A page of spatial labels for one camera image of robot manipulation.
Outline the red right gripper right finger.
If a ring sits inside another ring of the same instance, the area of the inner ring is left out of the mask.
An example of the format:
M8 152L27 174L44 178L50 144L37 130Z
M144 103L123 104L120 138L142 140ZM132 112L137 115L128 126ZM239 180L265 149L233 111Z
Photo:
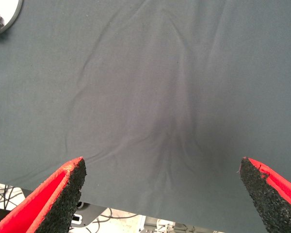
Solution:
M242 158L241 180L269 233L291 233L291 183L269 166Z

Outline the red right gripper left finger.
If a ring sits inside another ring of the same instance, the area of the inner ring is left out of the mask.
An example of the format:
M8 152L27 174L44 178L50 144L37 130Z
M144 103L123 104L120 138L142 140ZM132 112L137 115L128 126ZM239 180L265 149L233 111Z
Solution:
M0 221L0 233L67 233L81 198L86 165L72 159Z

